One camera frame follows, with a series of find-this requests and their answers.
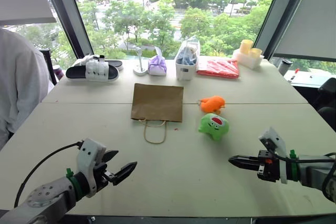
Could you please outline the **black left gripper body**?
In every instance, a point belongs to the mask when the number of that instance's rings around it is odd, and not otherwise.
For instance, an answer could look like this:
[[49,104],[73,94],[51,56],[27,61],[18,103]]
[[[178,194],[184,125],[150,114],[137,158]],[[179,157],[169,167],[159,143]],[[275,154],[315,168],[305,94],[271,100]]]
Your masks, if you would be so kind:
[[115,175],[107,170],[107,164],[102,162],[93,168],[93,176],[97,187],[106,187],[109,183],[115,186]]

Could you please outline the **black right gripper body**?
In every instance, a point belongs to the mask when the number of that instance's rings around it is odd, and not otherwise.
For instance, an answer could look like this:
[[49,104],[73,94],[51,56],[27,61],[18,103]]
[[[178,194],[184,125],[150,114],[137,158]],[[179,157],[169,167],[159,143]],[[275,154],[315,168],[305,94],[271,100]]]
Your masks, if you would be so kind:
[[279,160],[271,152],[260,150],[258,161],[257,177],[259,179],[274,183],[280,179]]

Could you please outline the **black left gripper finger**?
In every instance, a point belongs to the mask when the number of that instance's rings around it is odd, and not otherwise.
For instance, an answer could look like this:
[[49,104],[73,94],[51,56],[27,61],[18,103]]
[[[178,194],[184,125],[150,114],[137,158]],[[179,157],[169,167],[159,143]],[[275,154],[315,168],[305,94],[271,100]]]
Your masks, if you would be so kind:
[[126,178],[128,178],[131,173],[135,170],[137,166],[137,162],[130,162],[123,166],[117,173],[113,174],[109,171],[103,172],[103,177],[110,183],[112,183],[114,186],[120,184],[122,181],[124,181]]
[[106,151],[102,157],[102,162],[108,162],[110,161],[112,158],[114,158],[117,154],[118,154],[119,151],[117,150],[109,150],[109,151]]

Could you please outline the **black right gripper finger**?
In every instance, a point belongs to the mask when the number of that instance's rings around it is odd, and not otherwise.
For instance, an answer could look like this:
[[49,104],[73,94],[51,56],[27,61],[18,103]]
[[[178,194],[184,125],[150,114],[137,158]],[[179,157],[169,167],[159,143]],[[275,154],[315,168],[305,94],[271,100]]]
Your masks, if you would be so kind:
[[259,163],[252,162],[252,163],[244,163],[244,162],[231,162],[232,165],[246,170],[258,171],[259,170]]
[[231,164],[259,164],[257,157],[246,155],[235,155],[228,159]]

